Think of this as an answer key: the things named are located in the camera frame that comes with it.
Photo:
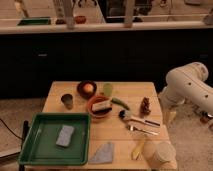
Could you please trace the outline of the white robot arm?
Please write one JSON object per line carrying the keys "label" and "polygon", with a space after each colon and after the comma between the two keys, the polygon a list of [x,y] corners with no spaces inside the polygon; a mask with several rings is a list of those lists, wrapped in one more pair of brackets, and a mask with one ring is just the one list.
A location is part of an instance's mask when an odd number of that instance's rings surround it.
{"label": "white robot arm", "polygon": [[213,87],[205,83],[208,75],[207,67],[201,62],[192,62],[167,73],[167,85],[159,94],[165,125],[174,117],[173,108],[183,104],[186,99],[213,114]]}

